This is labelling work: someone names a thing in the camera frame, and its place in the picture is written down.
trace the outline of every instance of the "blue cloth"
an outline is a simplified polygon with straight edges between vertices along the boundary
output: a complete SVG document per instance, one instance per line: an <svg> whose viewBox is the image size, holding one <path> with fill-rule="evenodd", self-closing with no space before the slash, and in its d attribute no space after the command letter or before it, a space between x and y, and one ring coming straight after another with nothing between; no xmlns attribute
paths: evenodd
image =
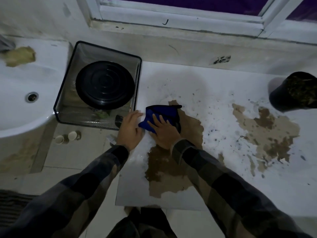
<svg viewBox="0 0 317 238"><path fill-rule="evenodd" d="M159 116L162 115L165 122L168 120L170 124L175 126L177 131L180 133L181 127L177 109L181 107L181 105L153 105L146 107L145 119L139 123L139 127L156 134L155 130L147 123L147 121L150 121L152 124L154 124L153 114L155 114L158 120Z"/></svg>

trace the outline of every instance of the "white table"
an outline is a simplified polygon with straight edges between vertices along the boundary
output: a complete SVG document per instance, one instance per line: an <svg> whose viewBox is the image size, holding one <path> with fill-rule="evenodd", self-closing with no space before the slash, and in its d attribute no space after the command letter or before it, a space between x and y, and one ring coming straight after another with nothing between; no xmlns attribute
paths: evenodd
<svg viewBox="0 0 317 238"><path fill-rule="evenodd" d="M293 216L316 216L317 110L285 114L276 111L268 101L268 84L276 78L257 73L143 62L137 109L144 112L147 106L168 105L168 101L176 99L187 115L202 122L204 150L216 158L223 153L228 168L262 191L282 211ZM252 156L256 168L255 176L251 174L247 154L255 154L257 146L244 139L236 142L247 132L240 128L232 113L233 103L244 106L244 114L250 118L258 117L258 107L263 106L275 117L287 116L300 126L300 136L294 139L289 151L289 164L275 162L262 173ZM160 199L149 196L145 171L148 167L147 152L154 145L146 133L131 154L120 172L116 205L207 210L194 187L178 193L163 193Z"/></svg>

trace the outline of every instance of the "wash basin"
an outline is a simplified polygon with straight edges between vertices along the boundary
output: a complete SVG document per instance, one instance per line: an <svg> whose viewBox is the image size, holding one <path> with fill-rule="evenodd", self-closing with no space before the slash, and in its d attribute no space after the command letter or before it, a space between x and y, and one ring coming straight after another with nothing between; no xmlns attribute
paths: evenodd
<svg viewBox="0 0 317 238"><path fill-rule="evenodd" d="M69 56L69 43L14 38L30 46L36 61L11 68L0 60L0 138L37 128L53 118Z"/></svg>

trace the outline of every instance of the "black lid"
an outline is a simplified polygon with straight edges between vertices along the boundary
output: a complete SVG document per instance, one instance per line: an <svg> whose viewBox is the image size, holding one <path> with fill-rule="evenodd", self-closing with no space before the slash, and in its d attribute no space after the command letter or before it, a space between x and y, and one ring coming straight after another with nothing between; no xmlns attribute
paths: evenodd
<svg viewBox="0 0 317 238"><path fill-rule="evenodd" d="M129 102L135 84L129 71L120 64L98 61L85 66L78 73L76 90L89 106L111 110Z"/></svg>

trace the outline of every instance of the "black plant pot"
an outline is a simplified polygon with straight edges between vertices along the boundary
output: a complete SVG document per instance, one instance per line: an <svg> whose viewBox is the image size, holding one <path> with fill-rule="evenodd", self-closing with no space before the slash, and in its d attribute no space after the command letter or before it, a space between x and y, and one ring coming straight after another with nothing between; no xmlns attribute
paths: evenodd
<svg viewBox="0 0 317 238"><path fill-rule="evenodd" d="M313 75L309 73L305 73L305 72L292 73L290 76L287 77L287 79L283 81L283 83L278 88L276 88L273 92L271 92L269 96L271 105L275 109L281 112L287 112L287 111L296 110L296 109L314 108L314 107L305 106L301 103L300 100L297 100L292 97L287 85L288 79L292 76L297 76L301 79L308 79L308 78L316 79L316 77L314 77Z"/></svg>

